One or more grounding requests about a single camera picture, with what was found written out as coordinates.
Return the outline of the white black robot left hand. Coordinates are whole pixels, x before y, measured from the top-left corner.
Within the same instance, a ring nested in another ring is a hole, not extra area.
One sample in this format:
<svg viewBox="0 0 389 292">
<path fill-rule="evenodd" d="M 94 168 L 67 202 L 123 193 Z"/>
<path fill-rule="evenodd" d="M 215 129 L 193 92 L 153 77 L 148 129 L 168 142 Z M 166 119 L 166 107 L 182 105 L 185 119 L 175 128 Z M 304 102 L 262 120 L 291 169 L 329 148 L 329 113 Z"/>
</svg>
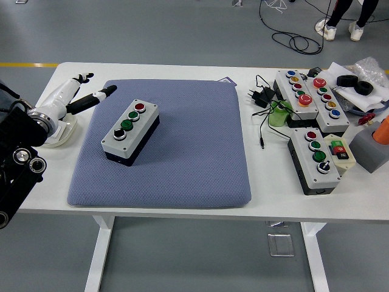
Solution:
<svg viewBox="0 0 389 292">
<path fill-rule="evenodd" d="M 49 118 L 50 121 L 58 122 L 66 114 L 76 115 L 98 105 L 117 90 L 116 85 L 110 85 L 72 102 L 80 86 L 88 83 L 93 76 L 93 73 L 84 73 L 70 78 L 50 93 L 40 106 L 32 109 L 29 115 L 41 116 Z"/>
</svg>

